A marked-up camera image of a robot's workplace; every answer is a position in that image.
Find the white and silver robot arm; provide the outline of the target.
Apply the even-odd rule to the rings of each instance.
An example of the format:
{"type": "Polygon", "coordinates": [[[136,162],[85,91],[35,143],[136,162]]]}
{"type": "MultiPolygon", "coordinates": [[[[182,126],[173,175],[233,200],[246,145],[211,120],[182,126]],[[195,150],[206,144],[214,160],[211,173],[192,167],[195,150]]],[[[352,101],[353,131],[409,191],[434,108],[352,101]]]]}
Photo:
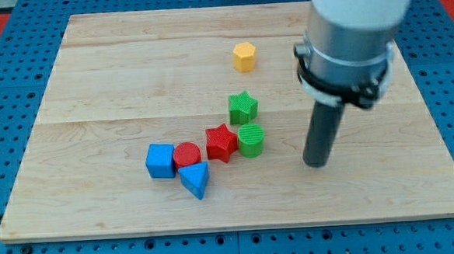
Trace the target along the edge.
{"type": "Polygon", "coordinates": [[[311,0],[295,45],[303,90],[325,106],[370,109],[393,75],[393,37],[411,0],[311,0]]]}

